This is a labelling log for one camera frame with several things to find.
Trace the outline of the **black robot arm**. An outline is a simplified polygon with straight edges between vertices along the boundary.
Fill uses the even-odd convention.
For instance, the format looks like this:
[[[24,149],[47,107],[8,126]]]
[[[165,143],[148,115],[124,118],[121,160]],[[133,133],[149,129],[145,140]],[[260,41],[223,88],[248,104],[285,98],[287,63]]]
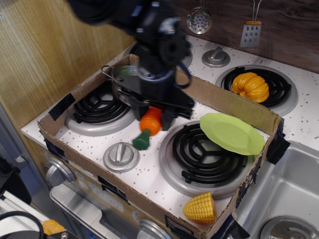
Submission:
[[[109,24],[133,36],[137,43],[137,65],[133,73],[123,67],[112,71],[113,91],[129,105],[137,119],[149,107],[161,109],[163,130],[177,117],[190,118],[194,101],[176,82],[177,68],[190,55],[190,43],[168,0],[71,0],[74,14],[90,25]]]

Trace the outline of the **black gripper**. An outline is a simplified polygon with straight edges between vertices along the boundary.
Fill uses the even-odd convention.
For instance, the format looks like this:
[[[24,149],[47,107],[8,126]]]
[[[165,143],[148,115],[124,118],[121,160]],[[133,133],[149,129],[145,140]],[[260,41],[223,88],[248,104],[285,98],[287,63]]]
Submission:
[[[187,76],[188,82],[178,85],[174,74],[174,71],[169,71],[162,78],[151,79],[137,72],[141,86],[140,92],[132,99],[131,108],[134,109],[134,115],[138,121],[150,106],[163,110],[161,115],[163,131],[168,131],[178,116],[186,119],[191,117],[194,100],[183,92],[190,86],[191,79]]]

